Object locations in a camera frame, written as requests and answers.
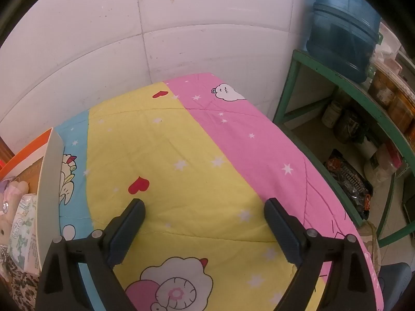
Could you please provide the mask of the leopard print cloth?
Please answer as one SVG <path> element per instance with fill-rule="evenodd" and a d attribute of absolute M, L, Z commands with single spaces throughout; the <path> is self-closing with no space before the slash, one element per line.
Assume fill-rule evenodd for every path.
<path fill-rule="evenodd" d="M 7 256 L 3 269 L 7 277 L 6 287 L 18 309 L 35 310 L 39 277 L 22 271 L 10 256 Z"/>

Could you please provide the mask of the dark blue stool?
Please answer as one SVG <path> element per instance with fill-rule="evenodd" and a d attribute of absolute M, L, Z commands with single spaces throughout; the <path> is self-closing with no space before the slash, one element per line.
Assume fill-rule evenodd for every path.
<path fill-rule="evenodd" d="M 382 265 L 378 274 L 381 286 L 384 310 L 389 311 L 395 306 L 412 278 L 411 268 L 407 263 Z"/>

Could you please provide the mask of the floral tissue pack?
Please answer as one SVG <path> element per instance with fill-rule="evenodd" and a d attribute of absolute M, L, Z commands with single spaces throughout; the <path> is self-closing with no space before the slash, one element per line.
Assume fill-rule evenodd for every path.
<path fill-rule="evenodd" d="M 23 195 L 9 238 L 9 255 L 23 272 L 38 276 L 40 273 L 36 233 L 37 195 Z"/>

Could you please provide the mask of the black tray of items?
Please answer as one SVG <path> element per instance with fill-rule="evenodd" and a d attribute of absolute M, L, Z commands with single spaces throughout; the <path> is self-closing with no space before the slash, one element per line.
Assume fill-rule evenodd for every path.
<path fill-rule="evenodd" d="M 370 182 L 361 176 L 337 149 L 333 149 L 323 165 L 346 193 L 360 217 L 367 220 L 374 193 Z"/>

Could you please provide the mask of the pink plush toy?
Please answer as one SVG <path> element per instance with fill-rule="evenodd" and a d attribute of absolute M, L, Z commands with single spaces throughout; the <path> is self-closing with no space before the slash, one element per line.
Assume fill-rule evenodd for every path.
<path fill-rule="evenodd" d="M 28 192 L 29 185 L 26 181 L 11 181 L 1 193 L 1 237 L 10 235 L 18 205 Z"/>

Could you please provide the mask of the orange white cardboard box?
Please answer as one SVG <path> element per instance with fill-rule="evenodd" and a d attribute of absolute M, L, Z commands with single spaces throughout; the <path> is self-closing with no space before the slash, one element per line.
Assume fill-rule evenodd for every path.
<path fill-rule="evenodd" d="M 59 191 L 63 141 L 51 128 L 21 149 L 1 169 L 1 179 L 18 176 L 41 160 L 37 177 L 36 234 L 39 265 L 45 262 L 54 238 L 60 236 Z"/>

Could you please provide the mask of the white plastic container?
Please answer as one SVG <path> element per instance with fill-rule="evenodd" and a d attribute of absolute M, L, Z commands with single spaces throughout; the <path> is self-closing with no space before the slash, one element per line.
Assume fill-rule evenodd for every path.
<path fill-rule="evenodd" d="M 402 157 L 391 141 L 383 143 L 364 165 L 364 175 L 373 187 L 389 179 L 402 165 Z"/>

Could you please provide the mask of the colourful cartoon quilt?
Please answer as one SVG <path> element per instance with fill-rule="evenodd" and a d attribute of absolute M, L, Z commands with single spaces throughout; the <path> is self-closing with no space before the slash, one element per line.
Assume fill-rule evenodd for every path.
<path fill-rule="evenodd" d="M 57 127 L 60 228 L 103 229 L 133 198 L 143 226 L 115 274 L 137 310 L 273 310 L 293 278 L 263 214 L 276 198 L 305 228 L 356 228 L 292 141 L 212 74 L 154 83 Z"/>

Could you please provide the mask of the amber food jar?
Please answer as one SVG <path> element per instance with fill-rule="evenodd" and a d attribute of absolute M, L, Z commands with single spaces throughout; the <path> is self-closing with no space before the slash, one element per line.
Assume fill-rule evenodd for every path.
<path fill-rule="evenodd" d="M 398 88 L 388 108 L 388 115 L 396 127 L 405 133 L 414 120 L 414 92 L 410 88 Z"/>

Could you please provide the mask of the green metal shelf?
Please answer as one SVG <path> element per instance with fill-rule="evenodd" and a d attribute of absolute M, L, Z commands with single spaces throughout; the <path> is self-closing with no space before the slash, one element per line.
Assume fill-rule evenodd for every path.
<path fill-rule="evenodd" d="M 333 92 L 330 96 L 316 100 L 312 103 L 306 104 L 300 108 L 288 111 L 287 107 L 290 103 L 300 69 L 306 67 L 311 69 L 319 76 L 334 84 Z M 323 65 L 318 60 L 311 57 L 307 52 L 294 50 L 291 58 L 291 63 L 288 70 L 288 75 L 284 84 L 282 95 L 277 106 L 272 122 L 289 137 L 294 144 L 305 154 L 305 156 L 312 162 L 316 169 L 323 176 L 324 180 L 329 184 L 333 192 L 340 200 L 346 213 L 355 224 L 360 227 L 363 225 L 363 218 L 360 216 L 358 210 L 353 206 L 350 199 L 347 198 L 346 192 L 337 183 L 334 177 L 329 173 L 328 169 L 321 161 L 314 155 L 314 153 L 302 142 L 288 127 L 287 123 L 306 115 L 307 113 L 328 105 L 335 98 L 337 91 L 343 91 L 350 96 L 351 101 L 346 105 L 345 113 L 355 115 L 358 119 L 370 118 L 376 122 L 377 127 L 381 129 L 389 139 L 392 140 L 398 152 L 402 155 L 406 165 L 411 171 L 414 170 L 414 150 L 411 148 L 409 141 L 404 137 L 404 134 L 398 129 L 397 125 L 387 115 L 387 112 L 358 84 L 334 70 Z"/>

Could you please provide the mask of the blue water jug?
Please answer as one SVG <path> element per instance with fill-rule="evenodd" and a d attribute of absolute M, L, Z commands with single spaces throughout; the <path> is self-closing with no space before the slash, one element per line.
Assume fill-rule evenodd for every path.
<path fill-rule="evenodd" d="M 366 80 L 381 16 L 366 0 L 315 0 L 308 53 L 346 78 Z"/>

